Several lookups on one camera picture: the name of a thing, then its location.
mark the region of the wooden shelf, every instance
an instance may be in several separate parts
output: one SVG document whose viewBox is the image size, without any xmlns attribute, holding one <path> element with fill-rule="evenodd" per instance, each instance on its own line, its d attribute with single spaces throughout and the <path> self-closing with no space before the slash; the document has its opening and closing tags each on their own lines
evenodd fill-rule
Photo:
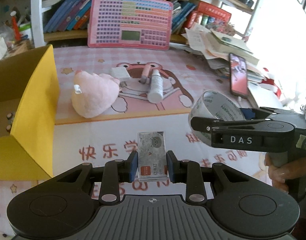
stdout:
<svg viewBox="0 0 306 240">
<path fill-rule="evenodd" d="M 45 41 L 60 41 L 68 39 L 87 38 L 87 30 L 72 30 L 65 32 L 44 33 Z M 171 42 L 185 44 L 186 39 L 182 35 L 171 35 Z"/>
</svg>

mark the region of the human hand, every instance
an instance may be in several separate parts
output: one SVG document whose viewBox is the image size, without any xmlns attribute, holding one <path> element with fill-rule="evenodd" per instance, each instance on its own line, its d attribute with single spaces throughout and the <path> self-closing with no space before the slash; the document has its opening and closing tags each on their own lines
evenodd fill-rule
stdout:
<svg viewBox="0 0 306 240">
<path fill-rule="evenodd" d="M 280 168 L 273 166 L 269 154 L 266 153 L 264 165 L 269 166 L 269 177 L 272 186 L 288 192 L 289 187 L 285 184 L 286 179 L 296 179 L 306 176 L 306 157 L 287 163 Z"/>
</svg>

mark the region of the pink stuffed toy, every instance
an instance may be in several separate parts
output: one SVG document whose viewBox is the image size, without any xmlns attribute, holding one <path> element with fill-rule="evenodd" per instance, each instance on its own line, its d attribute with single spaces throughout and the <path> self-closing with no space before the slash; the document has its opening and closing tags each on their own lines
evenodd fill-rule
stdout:
<svg viewBox="0 0 306 240">
<path fill-rule="evenodd" d="M 92 118 L 103 113 L 117 99 L 120 81 L 107 74 L 92 75 L 85 71 L 76 71 L 72 104 L 75 111 Z"/>
</svg>

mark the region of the phone screen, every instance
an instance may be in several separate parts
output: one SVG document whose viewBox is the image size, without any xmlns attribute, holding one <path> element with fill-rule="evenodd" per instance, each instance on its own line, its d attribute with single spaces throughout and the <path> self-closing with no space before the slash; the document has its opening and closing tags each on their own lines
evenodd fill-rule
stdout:
<svg viewBox="0 0 306 240">
<path fill-rule="evenodd" d="M 230 53 L 231 93 L 246 98 L 248 95 L 247 65 L 243 57 Z"/>
</svg>

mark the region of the pink desk mat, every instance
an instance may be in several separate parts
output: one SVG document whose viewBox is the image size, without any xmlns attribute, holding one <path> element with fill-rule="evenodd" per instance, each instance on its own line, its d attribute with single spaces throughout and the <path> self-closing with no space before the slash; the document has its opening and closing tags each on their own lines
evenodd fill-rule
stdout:
<svg viewBox="0 0 306 240">
<path fill-rule="evenodd" d="M 88 47 L 68 47 L 54 49 L 61 93 L 58 101 L 53 145 L 54 175 L 66 171 L 80 163 L 92 162 L 93 166 L 104 166 L 107 161 L 126 159 L 132 149 L 137 148 L 137 133 L 144 131 L 165 131 L 167 150 L 173 150 L 178 159 L 191 159 L 201 166 L 214 162 L 225 162 L 248 175 L 270 183 L 263 165 L 262 153 L 213 149 L 203 144 L 190 131 L 187 113 L 203 91 L 215 90 L 236 102 L 230 95 L 229 81 L 215 76 L 206 62 L 192 54 L 170 49 L 157 51 L 147 49 L 91 49 Z M 108 109 L 100 119 L 86 122 L 74 111 L 70 102 L 74 72 L 85 70 L 89 73 L 109 73 L 111 67 L 127 65 L 132 78 L 131 84 L 138 84 L 138 75 L 144 64 L 156 64 L 160 72 L 165 72 L 165 82 L 170 91 L 176 90 L 170 103 L 155 105 L 138 97 L 119 96 L 115 108 Z M 242 101 L 243 107 L 249 104 Z M 37 185 L 40 181 L 0 181 L 0 231 L 13 234 L 9 225 L 6 208 L 17 194 Z M 98 196 L 100 184 L 94 188 L 93 197 Z M 120 194 L 184 194 L 184 184 L 164 182 L 124 183 Z"/>
</svg>

